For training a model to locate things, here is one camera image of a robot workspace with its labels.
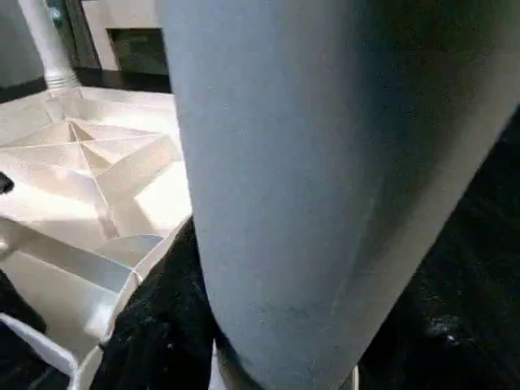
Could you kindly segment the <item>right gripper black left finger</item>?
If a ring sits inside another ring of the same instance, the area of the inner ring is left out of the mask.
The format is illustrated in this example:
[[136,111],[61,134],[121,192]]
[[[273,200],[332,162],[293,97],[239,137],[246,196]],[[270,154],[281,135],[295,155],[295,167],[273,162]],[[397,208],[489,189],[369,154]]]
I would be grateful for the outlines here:
[[207,389],[216,333],[188,220],[117,315],[91,387]]

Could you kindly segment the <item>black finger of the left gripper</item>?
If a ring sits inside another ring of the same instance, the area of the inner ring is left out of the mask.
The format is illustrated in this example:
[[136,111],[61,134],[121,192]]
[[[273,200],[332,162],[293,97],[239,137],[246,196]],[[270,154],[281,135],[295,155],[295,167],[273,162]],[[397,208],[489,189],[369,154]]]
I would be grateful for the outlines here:
[[41,333],[46,332],[45,320],[17,292],[4,271],[1,271],[0,300],[2,314],[7,314]]

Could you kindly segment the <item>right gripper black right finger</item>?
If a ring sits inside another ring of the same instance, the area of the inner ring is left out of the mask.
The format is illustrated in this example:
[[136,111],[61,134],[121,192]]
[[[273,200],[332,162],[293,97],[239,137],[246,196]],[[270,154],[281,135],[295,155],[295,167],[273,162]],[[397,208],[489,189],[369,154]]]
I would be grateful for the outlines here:
[[519,375],[500,367],[456,319],[426,324],[392,311],[357,365],[360,389],[518,389]]

